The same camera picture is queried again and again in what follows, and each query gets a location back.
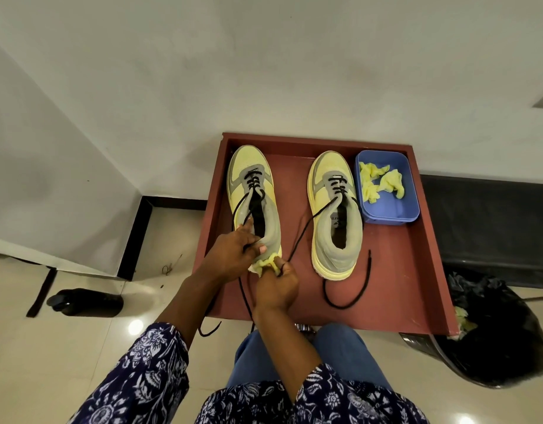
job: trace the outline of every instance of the sneaker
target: sneaker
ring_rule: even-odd
[[[341,154],[326,151],[318,156],[310,168],[307,193],[314,215],[314,270],[327,280],[343,280],[356,266],[363,226],[352,171]]]
[[[259,149],[241,146],[234,152],[228,165],[226,189],[233,229],[244,224],[251,215],[254,219],[252,232],[268,247],[254,260],[250,271],[261,276],[262,267],[272,266],[278,272],[273,259],[282,255],[279,214],[270,166]]]

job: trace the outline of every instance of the red wooden tray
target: red wooden tray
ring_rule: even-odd
[[[332,302],[348,303],[360,291],[365,278],[367,251],[372,250],[369,285],[360,301],[348,310],[327,305],[322,297],[322,278],[313,270],[310,249],[313,229],[307,229],[292,259],[300,278],[299,295],[289,313],[297,323],[316,326],[345,323],[359,329],[452,335],[458,325],[438,253],[433,225],[411,146],[356,141],[315,140],[224,133],[214,168],[209,199],[197,247],[195,268],[216,237],[231,230],[232,211],[226,195],[225,176],[234,151],[251,144],[268,159],[274,178],[281,223],[283,256],[289,256],[296,238],[311,217],[306,182],[313,160],[326,150],[339,152],[352,167],[362,150],[391,150],[409,159],[421,215],[402,226],[366,224],[356,268],[344,281],[327,284]],[[258,276],[242,277],[250,304]],[[238,282],[224,286],[212,307],[212,317],[250,320]]]

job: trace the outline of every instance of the jeans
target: jeans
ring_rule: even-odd
[[[364,341],[352,328],[338,323],[327,324],[319,329],[313,345],[323,362],[328,363],[340,378],[372,382],[391,390]],[[236,351],[234,369],[226,386],[279,379],[260,332],[252,332]]]

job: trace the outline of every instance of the white wall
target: white wall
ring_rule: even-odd
[[[145,194],[206,198],[225,130],[543,181],[543,0],[0,0],[0,45]]]
[[[0,253],[116,275],[139,199],[0,48]]]

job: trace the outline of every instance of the blue tray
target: blue tray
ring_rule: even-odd
[[[405,195],[402,199],[395,197],[395,192],[379,192],[376,203],[364,202],[362,198],[362,182],[360,180],[360,162],[374,163],[378,168],[389,165],[389,170],[398,170],[402,174]],[[373,180],[379,184],[381,178]],[[399,225],[415,221],[420,213],[417,192],[405,155],[396,151],[363,150],[356,156],[354,164],[354,183],[360,203],[360,210],[366,223]]]

